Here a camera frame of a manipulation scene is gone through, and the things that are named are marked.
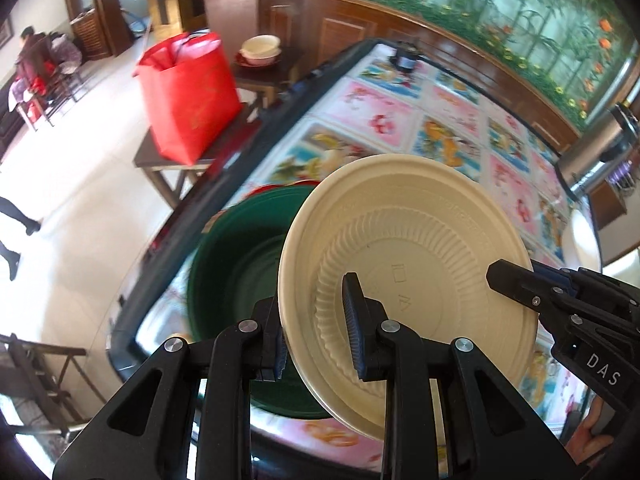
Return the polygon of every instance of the screw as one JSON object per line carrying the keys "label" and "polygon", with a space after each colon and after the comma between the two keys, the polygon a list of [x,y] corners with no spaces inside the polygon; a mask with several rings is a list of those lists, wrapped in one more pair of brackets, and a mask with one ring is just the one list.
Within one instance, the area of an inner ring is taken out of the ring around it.
{"label": "screw", "polygon": [[471,352],[474,349],[474,344],[470,339],[461,337],[460,339],[456,339],[456,348],[461,352]]}
{"label": "screw", "polygon": [[253,319],[245,319],[238,323],[238,328],[240,329],[240,332],[253,332],[258,328],[258,323]]}
{"label": "screw", "polygon": [[380,328],[385,332],[397,332],[400,330],[400,323],[393,319],[385,319],[380,323]]}
{"label": "screw", "polygon": [[164,349],[167,352],[177,352],[180,348],[182,348],[182,339],[178,337],[172,337],[164,342]]}

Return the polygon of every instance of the glass panel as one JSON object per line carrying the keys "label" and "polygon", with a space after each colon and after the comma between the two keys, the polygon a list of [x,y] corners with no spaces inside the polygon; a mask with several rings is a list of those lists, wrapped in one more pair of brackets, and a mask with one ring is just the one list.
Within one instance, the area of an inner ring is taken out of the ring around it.
{"label": "glass panel", "polygon": [[612,0],[370,0],[422,17],[533,84],[579,130],[630,55]]}

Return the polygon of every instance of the tiled floor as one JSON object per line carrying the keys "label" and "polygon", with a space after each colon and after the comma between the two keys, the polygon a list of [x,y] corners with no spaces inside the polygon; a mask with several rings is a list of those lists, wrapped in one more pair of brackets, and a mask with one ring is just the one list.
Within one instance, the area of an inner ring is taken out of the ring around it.
{"label": "tiled floor", "polygon": [[[89,91],[65,114],[26,131],[0,166],[0,196],[44,219],[39,233],[0,215],[0,239],[22,253],[14,282],[0,260],[0,333],[90,350],[84,366],[110,396],[120,381],[105,354],[106,314],[122,280],[170,210],[133,156],[148,127],[132,69],[136,44],[89,63]],[[64,383],[84,415],[100,403],[78,376]]]}

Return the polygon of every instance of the white wall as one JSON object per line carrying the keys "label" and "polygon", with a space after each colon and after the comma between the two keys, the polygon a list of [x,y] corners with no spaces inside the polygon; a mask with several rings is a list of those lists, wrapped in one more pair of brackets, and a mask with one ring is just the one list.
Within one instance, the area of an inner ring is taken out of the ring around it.
{"label": "white wall", "polygon": [[20,53],[20,33],[29,25],[36,32],[70,32],[65,0],[18,0],[11,11],[14,36],[0,48],[0,84],[14,72]]}
{"label": "white wall", "polygon": [[616,218],[600,231],[604,262],[640,245],[640,190],[636,189],[625,203],[626,215]]}

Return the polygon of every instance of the wooden chair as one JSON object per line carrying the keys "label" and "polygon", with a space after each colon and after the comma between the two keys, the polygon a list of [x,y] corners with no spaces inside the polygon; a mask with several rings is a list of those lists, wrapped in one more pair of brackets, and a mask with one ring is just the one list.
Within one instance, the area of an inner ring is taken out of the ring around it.
{"label": "wooden chair", "polygon": [[[48,70],[47,65],[53,67],[53,70]],[[69,88],[65,75],[60,71],[48,36],[36,41],[31,48],[21,53],[16,68],[18,76],[25,78],[30,87],[36,82],[36,78],[40,78],[44,84],[45,95],[51,99],[50,106],[43,106],[40,96],[36,96],[35,101],[41,115],[44,115],[51,126],[53,126],[52,115],[68,99],[73,99],[74,102],[78,101]]]}
{"label": "wooden chair", "polygon": [[[35,402],[42,412],[42,416],[37,418],[46,419],[44,424],[35,424],[33,421],[26,426],[11,426],[14,433],[58,434],[69,439],[89,422],[76,410],[69,392],[62,389],[70,364],[100,401],[106,403],[104,396],[76,360],[77,357],[86,356],[86,350],[22,341],[15,334],[9,337],[0,335],[0,344],[6,345],[6,352],[13,364],[0,364],[0,394],[20,399],[21,402]],[[65,357],[58,375],[50,370],[45,355]]]}

